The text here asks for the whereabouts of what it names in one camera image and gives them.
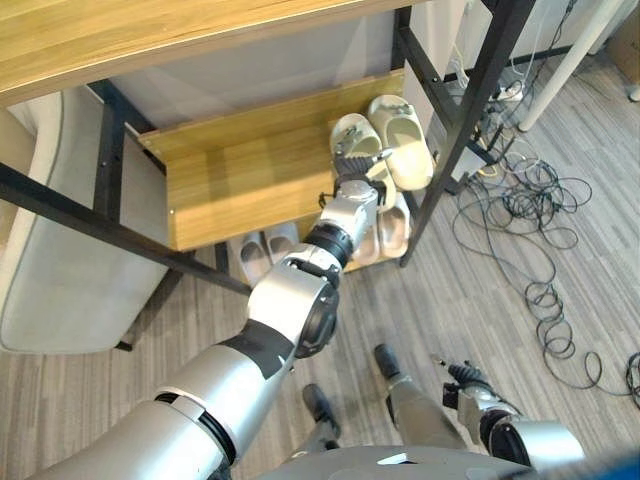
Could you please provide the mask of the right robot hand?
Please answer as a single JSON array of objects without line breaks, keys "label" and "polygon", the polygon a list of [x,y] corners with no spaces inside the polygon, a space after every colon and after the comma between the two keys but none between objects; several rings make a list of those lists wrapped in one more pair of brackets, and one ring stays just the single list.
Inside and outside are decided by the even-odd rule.
[{"label": "right robot hand", "polygon": [[468,360],[465,360],[463,363],[451,363],[436,354],[431,354],[430,357],[437,366],[444,369],[453,379],[452,382],[445,382],[443,384],[444,403],[451,403],[457,398],[459,391],[467,387],[479,387],[488,391],[491,390],[486,376]]}]

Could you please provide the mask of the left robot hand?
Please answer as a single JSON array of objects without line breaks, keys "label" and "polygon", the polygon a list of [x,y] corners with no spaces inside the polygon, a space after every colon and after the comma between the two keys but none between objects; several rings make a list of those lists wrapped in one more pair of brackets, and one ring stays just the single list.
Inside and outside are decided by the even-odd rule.
[{"label": "left robot hand", "polygon": [[334,138],[331,152],[338,175],[358,174],[374,182],[388,182],[387,160],[393,150],[383,147],[371,128],[354,124],[340,131]]}]

